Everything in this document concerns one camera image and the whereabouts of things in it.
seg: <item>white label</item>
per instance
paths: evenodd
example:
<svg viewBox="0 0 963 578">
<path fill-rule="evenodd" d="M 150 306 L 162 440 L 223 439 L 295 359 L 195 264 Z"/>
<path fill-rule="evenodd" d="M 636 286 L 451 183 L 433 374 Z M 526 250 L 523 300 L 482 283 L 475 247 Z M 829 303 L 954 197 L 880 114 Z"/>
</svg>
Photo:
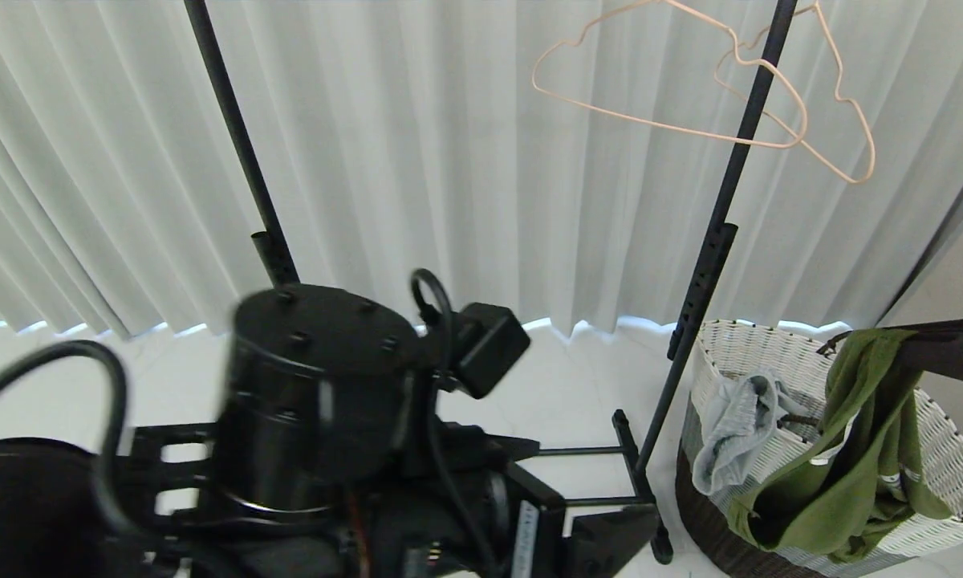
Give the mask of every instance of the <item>white label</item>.
<svg viewBox="0 0 963 578">
<path fill-rule="evenodd" d="M 514 571 L 510 578 L 532 578 L 532 557 L 535 556 L 535 536 L 539 529 L 539 509 L 521 501 L 518 517 L 518 538 L 514 545 Z"/>
</svg>

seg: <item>brown basket base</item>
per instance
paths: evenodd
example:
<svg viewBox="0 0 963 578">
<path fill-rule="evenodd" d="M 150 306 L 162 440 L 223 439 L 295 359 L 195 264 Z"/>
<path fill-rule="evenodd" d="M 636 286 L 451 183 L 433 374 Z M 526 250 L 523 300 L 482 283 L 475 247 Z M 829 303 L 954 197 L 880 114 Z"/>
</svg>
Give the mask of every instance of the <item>brown basket base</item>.
<svg viewBox="0 0 963 578">
<path fill-rule="evenodd" d="M 699 549 L 717 568 L 732 578 L 826 578 L 823 574 L 794 566 L 772 552 L 750 546 L 728 529 L 728 520 L 709 498 L 692 486 L 692 467 L 683 450 L 677 451 L 675 476 L 677 509 L 685 529 Z"/>
</svg>

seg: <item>beige hanger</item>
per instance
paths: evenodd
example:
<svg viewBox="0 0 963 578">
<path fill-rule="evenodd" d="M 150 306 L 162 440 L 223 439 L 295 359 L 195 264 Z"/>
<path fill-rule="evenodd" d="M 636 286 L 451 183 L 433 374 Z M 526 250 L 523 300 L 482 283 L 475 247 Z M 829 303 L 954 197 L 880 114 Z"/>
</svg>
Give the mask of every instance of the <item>beige hanger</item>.
<svg viewBox="0 0 963 578">
<path fill-rule="evenodd" d="M 767 141 L 758 141 L 758 140 L 751 140 L 751 139 L 739 139 L 737 138 L 737 136 L 719 135 L 719 134 L 716 134 L 715 132 L 697 131 L 696 129 L 693 129 L 693 128 L 677 127 L 677 125 L 675 124 L 665 124 L 664 122 L 646 120 L 646 118 L 639 118 L 632 115 L 623 114 L 612 110 L 607 110 L 605 108 L 599 108 L 589 103 L 580 102 L 580 101 L 568 98 L 568 96 L 559 95 L 559 94 L 556 94 L 556 92 L 548 91 L 548 89 L 546 88 L 539 87 L 536 81 L 538 68 L 540 63 L 542 63 L 542 61 L 544 61 L 544 59 L 546 59 L 548 55 L 552 54 L 552 52 L 556 51 L 556 49 L 562 47 L 565 44 L 570 45 L 570 47 L 579 47 L 579 45 L 583 43 L 585 39 L 585 35 L 587 35 L 588 30 L 591 29 L 592 26 L 598 25 L 598 23 L 605 21 L 605 19 L 607 18 L 613 18 L 613 16 L 615 15 L 622 14 L 622 12 L 634 10 L 635 8 L 642 6 L 643 4 L 650 4 L 652 2 L 663 2 L 665 4 L 669 4 L 671 5 L 671 7 L 676 8 L 677 10 L 682 10 L 683 12 L 686 12 L 686 14 L 691 14 L 695 16 L 695 18 L 699 18 L 701 21 L 709 23 L 710 26 L 715 26 L 715 28 L 717 29 L 724 30 L 725 32 L 728 33 L 728 36 L 731 36 L 731 40 L 732 40 L 731 51 L 725 52 L 725 54 L 721 56 L 720 61 L 717 61 L 717 68 L 713 70 L 713 79 L 715 79 L 717 83 L 722 85 L 722 87 L 728 89 L 729 92 L 732 92 L 732 94 L 738 95 L 742 99 L 748 101 L 748 98 L 746 98 L 745 95 L 742 95 L 740 92 L 736 91 L 734 87 L 731 87 L 731 85 L 728 85 L 726 82 L 721 80 L 719 76 L 720 68 L 723 65 L 725 59 L 727 59 L 728 55 L 732 55 L 735 59 L 735 62 L 739 63 L 739 65 L 741 66 L 753 66 L 753 65 L 763 66 L 768 71 L 770 71 L 771 74 L 774 74 L 774 76 L 778 78 L 778 80 L 782 81 L 782 84 L 785 85 L 785 88 L 787 89 L 787 91 L 793 96 L 794 102 L 796 102 L 796 105 L 799 108 L 799 113 L 802 120 L 800 122 L 800 131 L 796 132 L 793 128 L 789 127 L 789 125 L 785 124 L 785 122 L 782 122 L 775 114 L 767 110 L 763 111 L 763 114 L 767 114 L 767 116 L 770 117 L 772 120 L 774 120 L 775 122 L 778 122 L 778 125 L 780 125 L 780 127 L 785 129 L 786 132 L 792 135 L 792 137 L 794 138 L 793 141 L 787 142 L 787 143 L 772 143 Z M 609 114 L 611 116 L 616 116 L 618 118 L 624 118 L 624 120 L 631 120 L 635 122 L 640 122 L 640 124 L 647 124 L 647 125 L 650 125 L 650 127 L 667 128 L 667 129 L 671 129 L 671 131 L 684 132 L 685 134 L 689 134 L 689 135 L 708 136 L 709 138 L 718 139 L 722 141 L 742 143 L 742 144 L 748 144 L 753 146 L 762 146 L 762 147 L 775 148 L 775 149 L 792 148 L 797 144 L 802 144 L 804 147 L 806 147 L 809 153 L 813 155 L 813 157 L 818 158 L 820 162 L 822 162 L 826 167 L 828 167 L 831 171 L 833 171 L 839 177 L 844 179 L 846 182 L 851 184 L 859 184 L 869 179 L 870 176 L 873 175 L 874 173 L 874 165 L 875 165 L 876 154 L 877 154 L 874 146 L 874 138 L 870 131 L 870 125 L 867 123 L 867 118 L 866 116 L 864 116 L 863 109 L 860 108 L 859 103 L 857 103 L 853 99 L 848 99 L 848 98 L 845 98 L 845 96 L 841 96 L 839 92 L 839 89 L 841 88 L 842 75 L 844 74 L 844 68 L 842 66 L 841 56 L 838 54 L 838 47 L 835 45 L 834 38 L 831 37 L 831 30 L 827 28 L 827 20 L 823 17 L 823 11 L 820 10 L 819 0 L 815 0 L 815 2 L 811 4 L 811 6 L 802 8 L 801 10 L 797 10 L 796 12 L 794 12 L 794 16 L 805 14 L 805 12 L 808 12 L 811 10 L 815 11 L 816 14 L 818 15 L 820 30 L 822 30 L 823 36 L 825 36 L 827 40 L 827 45 L 829 45 L 829 47 L 831 48 L 831 55 L 834 56 L 835 63 L 837 63 L 838 65 L 838 80 L 835 83 L 835 100 L 838 102 L 848 103 L 852 105 L 852 107 L 856 110 L 856 115 L 859 117 L 859 123 L 863 127 L 863 134 L 867 137 L 868 149 L 870 151 L 870 161 L 867 167 L 866 174 L 860 177 L 860 179 L 853 179 L 852 177 L 849 177 L 848 175 L 846 175 L 844 172 L 840 171 L 840 169 L 835 167 L 834 164 L 832 164 L 825 157 L 823 157 L 822 154 L 818 153 L 818 151 L 816 151 L 815 148 L 813 148 L 812 146 L 809 145 L 809 143 L 804 141 L 808 124 L 809 124 L 809 118 L 808 118 L 809 113 L 807 112 L 807 109 L 806 109 L 806 103 L 803 102 L 802 97 L 798 94 L 796 89 L 792 87 L 792 83 L 790 83 L 787 77 L 785 77 L 785 74 L 781 73 L 780 70 L 775 68 L 774 65 L 771 65 L 771 63 L 764 61 L 764 59 L 752 59 L 752 61 L 746 61 L 746 59 L 743 59 L 741 56 L 738 55 L 739 47 L 744 47 L 746 49 L 752 49 L 756 47 L 756 45 L 760 43 L 760 40 L 763 38 L 767 30 L 769 30 L 769 27 L 764 28 L 763 30 L 760 30 L 759 34 L 757 34 L 756 36 L 756 39 L 752 43 L 739 43 L 738 36 L 735 33 L 735 30 L 730 28 L 730 26 L 724 25 L 723 22 L 718 22 L 715 18 L 712 18 L 712 16 L 702 14 L 702 12 L 698 10 L 694 10 L 689 6 L 680 4 L 676 0 L 639 0 L 632 4 L 628 4 L 626 6 L 617 8 L 617 10 L 611 10 L 606 14 L 599 16 L 599 18 L 594 19 L 594 21 L 587 23 L 587 25 L 585 25 L 585 27 L 581 30 L 581 35 L 578 37 L 576 41 L 573 41 L 573 42 L 570 40 L 559 41 L 559 43 L 556 43 L 553 47 L 549 48 L 548 51 L 545 51 L 543 55 L 539 56 L 539 59 L 537 59 L 537 61 L 535 62 L 535 66 L 533 66 L 533 69 L 532 69 L 532 87 L 535 88 L 536 91 L 543 92 L 543 94 L 545 95 L 553 96 L 554 98 L 561 100 L 563 102 L 568 102 L 576 106 L 587 108 L 589 110 L 595 110 L 595 112 L 602 112 L 603 114 Z"/>
<path fill-rule="evenodd" d="M 827 40 L 827 46 L 831 48 L 831 55 L 834 56 L 835 63 L 838 65 L 838 79 L 835 81 L 835 100 L 840 103 L 848 103 L 852 105 L 852 108 L 856 110 L 856 116 L 859 117 L 859 125 L 863 128 L 863 135 L 867 137 L 867 151 L 870 153 L 870 160 L 867 163 L 867 171 L 862 177 L 859 177 L 859 179 L 853 179 L 851 176 L 846 175 L 845 172 L 842 172 L 841 169 L 835 167 L 830 161 L 823 157 L 823 154 L 818 153 L 818 151 L 816 151 L 811 144 L 805 140 L 801 140 L 799 143 L 801 146 L 806 147 L 806 150 L 808 150 L 813 157 L 816 157 L 816 160 L 822 162 L 825 167 L 831 169 L 833 173 L 844 179 L 845 182 L 853 185 L 863 183 L 866 182 L 867 179 L 870 179 L 871 175 L 874 174 L 874 164 L 875 161 L 877 161 L 877 149 L 874 146 L 874 135 L 871 134 L 870 124 L 867 123 L 867 117 L 863 114 L 863 109 L 859 108 L 859 103 L 857 103 L 855 99 L 845 98 L 845 96 L 842 96 L 841 92 L 839 92 L 842 87 L 842 75 L 845 73 L 845 69 L 844 66 L 842 66 L 842 56 L 838 54 L 838 47 L 835 45 L 834 38 L 831 37 L 831 29 L 827 26 L 827 20 L 823 17 L 823 10 L 820 8 L 819 0 L 815 0 L 815 2 L 809 6 L 806 6 L 805 8 L 801 8 L 801 10 L 796 10 L 796 12 L 793 14 L 793 18 L 809 11 L 816 12 L 816 19 L 818 19 L 818 22 L 820 23 L 820 30 L 823 32 L 823 37 L 825 37 Z M 763 30 L 760 30 L 760 32 L 757 33 L 756 38 L 753 39 L 752 43 L 742 43 L 739 44 L 739 47 L 745 47 L 746 49 L 750 49 L 750 51 L 752 51 L 752 49 L 760 43 L 760 40 L 763 39 L 764 35 L 769 29 L 770 26 L 767 26 Z M 728 58 L 728 54 L 730 54 L 730 52 L 724 52 L 724 55 L 721 56 L 721 59 L 717 61 L 717 68 L 713 69 L 713 80 L 717 81 L 717 84 L 720 84 L 721 87 L 727 88 L 729 92 L 732 92 L 732 94 L 738 96 L 738 98 L 741 98 L 745 102 L 749 102 L 748 96 L 742 95 L 742 93 L 735 89 L 735 87 L 727 84 L 727 82 L 722 80 L 720 77 L 721 66 L 723 65 L 725 59 Z M 789 125 L 785 124 L 785 122 L 782 122 L 782 120 L 780 120 L 780 118 L 778 118 L 772 112 L 764 110 L 763 114 L 770 117 L 770 119 L 774 122 L 778 122 L 779 127 L 785 129 L 787 134 L 797 136 L 796 132 L 793 131 Z"/>
<path fill-rule="evenodd" d="M 713 28 L 717 28 L 717 29 L 723 30 L 724 32 L 727 32 L 728 36 L 731 36 L 731 41 L 732 41 L 732 44 L 734 45 L 734 49 L 732 49 L 732 54 L 734 54 L 736 63 L 739 63 L 739 65 L 742 65 L 742 66 L 762 66 L 767 70 L 769 70 L 771 74 L 774 74 L 774 77 L 782 81 L 782 84 L 785 85 L 785 88 L 787 89 L 789 94 L 791 94 L 794 101 L 796 101 L 796 105 L 799 107 L 799 112 L 802 117 L 800 131 L 798 132 L 798 134 L 794 134 L 793 132 L 794 140 L 792 142 L 787 142 L 787 143 L 772 143 L 768 141 L 757 141 L 753 139 L 741 139 L 741 138 L 738 138 L 738 136 L 719 135 L 716 132 L 697 131 L 697 129 L 695 128 L 677 127 L 676 124 L 666 124 L 665 122 L 657 122 L 656 120 L 646 120 L 646 118 L 639 118 L 629 114 L 623 114 L 621 112 L 615 112 L 613 110 L 599 108 L 598 106 L 591 105 L 589 103 L 584 103 L 575 99 L 571 99 L 571 98 L 568 98 L 568 96 L 556 94 L 556 92 L 548 91 L 548 89 L 546 88 L 539 87 L 538 82 L 536 81 L 536 76 L 538 74 L 539 66 L 541 65 L 542 61 L 544 61 L 544 59 L 546 59 L 548 55 L 551 55 L 552 52 L 556 51 L 556 49 L 563 47 L 563 45 L 568 45 L 569 47 L 580 47 L 581 43 L 584 43 L 585 35 L 588 34 L 588 30 L 591 29 L 593 26 L 598 25 L 598 23 L 605 21 L 605 19 L 607 18 L 613 18 L 613 16 L 616 16 L 618 14 L 623 14 L 626 11 L 634 10 L 639 6 L 642 6 L 645 4 L 651 4 L 654 2 L 662 2 L 664 4 L 669 4 L 672 7 L 675 7 L 677 10 L 685 12 L 685 14 L 691 14 L 695 16 L 695 18 L 699 18 L 702 22 L 709 23 L 709 25 L 713 26 Z M 626 6 L 617 8 L 617 10 L 610 10 L 606 14 L 599 16 L 599 18 L 594 19 L 594 21 L 587 23 L 587 25 L 585 25 L 585 27 L 581 29 L 581 35 L 578 36 L 578 39 L 576 41 L 561 40 L 559 41 L 559 43 L 552 45 L 552 47 L 549 48 L 548 51 L 543 52 L 543 54 L 539 56 L 539 59 L 535 61 L 535 66 L 533 66 L 532 68 L 532 87 L 535 88 L 536 91 L 542 92 L 544 95 L 552 96 L 552 98 L 561 100 L 563 102 L 580 106 L 582 108 L 587 108 L 588 110 L 595 110 L 595 112 L 602 112 L 603 114 L 609 114 L 610 116 L 616 116 L 617 118 L 624 118 L 624 120 L 631 120 L 633 122 L 640 122 L 640 124 L 647 124 L 647 125 L 650 125 L 650 127 L 667 128 L 667 129 L 671 129 L 671 131 L 684 132 L 687 135 L 708 136 L 709 138 L 712 138 L 712 139 L 719 139 L 722 141 L 728 141 L 732 143 L 742 143 L 742 144 L 748 144 L 748 145 L 754 145 L 754 146 L 763 146 L 767 148 L 785 149 L 785 148 L 792 148 L 796 146 L 797 144 L 802 142 L 804 136 L 806 135 L 806 129 L 808 129 L 808 125 L 809 125 L 809 113 L 806 110 L 806 103 L 803 102 L 802 97 L 799 95 L 799 92 L 797 92 L 796 89 L 794 89 L 792 82 L 790 82 L 780 72 L 780 70 L 775 68 L 775 66 L 772 65 L 772 63 L 769 63 L 764 59 L 752 59 L 752 61 L 746 61 L 746 59 L 743 59 L 741 56 L 738 55 L 738 47 L 739 47 L 738 35 L 735 34 L 735 30 L 732 29 L 731 26 L 727 26 L 723 22 L 718 22 L 715 18 L 710 18 L 710 16 L 706 14 L 702 14 L 702 12 L 698 10 L 694 10 L 694 8 L 690 8 L 684 4 L 680 4 L 679 2 L 677 2 L 677 0 L 638 0 L 632 4 L 628 4 Z"/>
</svg>

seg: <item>black cylinder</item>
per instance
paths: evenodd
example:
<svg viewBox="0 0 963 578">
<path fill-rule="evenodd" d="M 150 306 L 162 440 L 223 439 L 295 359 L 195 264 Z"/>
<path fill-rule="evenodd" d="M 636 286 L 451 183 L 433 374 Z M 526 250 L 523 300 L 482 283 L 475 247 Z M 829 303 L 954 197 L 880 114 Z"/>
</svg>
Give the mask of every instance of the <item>black cylinder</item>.
<svg viewBox="0 0 963 578">
<path fill-rule="evenodd" d="M 286 285 L 235 315 L 213 485 L 254 509 L 327 505 L 400 447 L 419 362 L 409 322 L 341 289 Z"/>
</svg>

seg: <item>curtain fold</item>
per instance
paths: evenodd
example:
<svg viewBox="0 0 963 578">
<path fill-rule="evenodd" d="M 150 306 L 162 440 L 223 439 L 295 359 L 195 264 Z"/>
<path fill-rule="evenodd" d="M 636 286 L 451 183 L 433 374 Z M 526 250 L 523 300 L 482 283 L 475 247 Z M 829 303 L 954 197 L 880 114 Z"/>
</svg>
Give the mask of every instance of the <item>curtain fold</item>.
<svg viewBox="0 0 963 578">
<path fill-rule="evenodd" d="M 533 62 L 624 1 L 210 2 L 229 76 L 301 278 L 412 315 L 432 268 L 456 304 L 522 321 L 675 321 L 731 144 L 588 112 Z M 770 2 L 692 1 L 751 40 Z M 849 186 L 801 147 L 754 147 L 713 317 L 871 325 L 963 186 L 963 2 L 823 5 L 863 105 L 875 176 Z M 713 83 L 728 37 L 652 4 L 539 71 L 545 87 L 731 135 Z M 855 114 L 811 14 L 780 69 L 807 139 L 862 171 Z M 723 76 L 747 92 L 753 69 Z M 782 89 L 768 109 L 796 109 Z M 761 121 L 758 138 L 786 134 Z M 0 320 L 136 334 L 225 330 L 266 286 L 257 212 L 177 2 L 0 2 Z"/>
</svg>

